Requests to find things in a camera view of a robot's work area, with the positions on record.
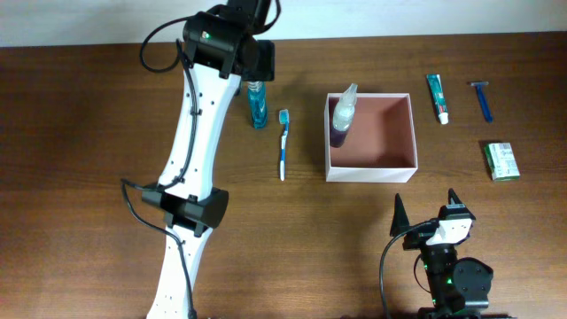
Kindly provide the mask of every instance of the green soap package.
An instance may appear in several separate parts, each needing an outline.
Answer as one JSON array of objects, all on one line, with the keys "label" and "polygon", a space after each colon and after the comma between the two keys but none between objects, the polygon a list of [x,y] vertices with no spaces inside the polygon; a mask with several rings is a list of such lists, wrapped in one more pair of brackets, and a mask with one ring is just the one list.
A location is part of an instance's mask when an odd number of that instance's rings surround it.
[{"label": "green soap package", "polygon": [[509,181],[520,178],[516,159],[510,143],[492,143],[485,147],[486,159],[493,172],[493,181]]}]

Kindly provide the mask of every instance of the bottle cap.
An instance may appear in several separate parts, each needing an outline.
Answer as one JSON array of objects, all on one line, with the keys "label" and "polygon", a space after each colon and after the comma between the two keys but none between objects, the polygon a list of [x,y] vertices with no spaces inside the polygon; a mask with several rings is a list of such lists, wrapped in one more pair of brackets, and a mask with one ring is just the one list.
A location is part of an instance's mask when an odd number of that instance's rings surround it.
[{"label": "bottle cap", "polygon": [[439,121],[441,122],[441,124],[445,125],[448,124],[449,122],[449,114],[448,113],[441,113],[439,115]]}]

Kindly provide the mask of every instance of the wooden table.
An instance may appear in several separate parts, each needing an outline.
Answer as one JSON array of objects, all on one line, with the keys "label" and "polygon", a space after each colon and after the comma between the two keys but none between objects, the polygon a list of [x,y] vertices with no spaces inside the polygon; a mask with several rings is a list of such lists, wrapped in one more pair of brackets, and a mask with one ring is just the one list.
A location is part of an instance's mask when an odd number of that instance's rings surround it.
[{"label": "wooden table", "polygon": [[[199,317],[381,317],[378,262],[394,195],[411,222],[437,215],[452,187],[477,216],[460,256],[494,269],[488,313],[567,311],[567,34],[282,41],[268,84],[269,121],[250,125],[245,95],[224,123],[215,186],[229,208],[198,273]],[[151,74],[138,45],[0,50],[0,317],[142,318],[165,237],[137,223],[119,178],[153,182],[171,150],[182,71]],[[172,43],[152,45],[166,65]],[[441,74],[440,126],[425,75]],[[484,80],[494,123],[468,81]],[[411,94],[419,169],[403,184],[326,183],[328,92]],[[287,179],[277,175],[277,111],[288,108]],[[479,144],[510,142],[519,181],[492,182]],[[152,222],[161,213],[133,195]],[[397,244],[385,286],[393,312],[431,300]],[[423,281],[423,271],[419,271]]]}]

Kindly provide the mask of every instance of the toothbrush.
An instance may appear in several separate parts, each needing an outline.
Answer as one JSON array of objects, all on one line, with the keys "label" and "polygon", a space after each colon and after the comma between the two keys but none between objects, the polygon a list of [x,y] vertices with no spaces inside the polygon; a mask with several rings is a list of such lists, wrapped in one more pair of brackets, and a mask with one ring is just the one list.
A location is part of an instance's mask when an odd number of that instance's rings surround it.
[{"label": "toothbrush", "polygon": [[280,124],[285,124],[285,130],[282,135],[282,155],[280,157],[280,180],[283,181],[285,179],[285,141],[290,130],[290,113],[287,109],[280,111]]}]

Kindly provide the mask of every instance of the pink box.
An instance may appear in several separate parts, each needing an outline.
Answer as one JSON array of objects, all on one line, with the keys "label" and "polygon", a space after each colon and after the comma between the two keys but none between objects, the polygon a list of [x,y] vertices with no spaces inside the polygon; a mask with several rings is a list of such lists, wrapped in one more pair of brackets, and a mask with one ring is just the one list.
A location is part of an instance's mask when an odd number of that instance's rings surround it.
[{"label": "pink box", "polygon": [[332,113],[341,93],[327,95],[327,182],[405,183],[417,170],[416,135],[409,94],[359,93],[345,143],[330,147]]}]

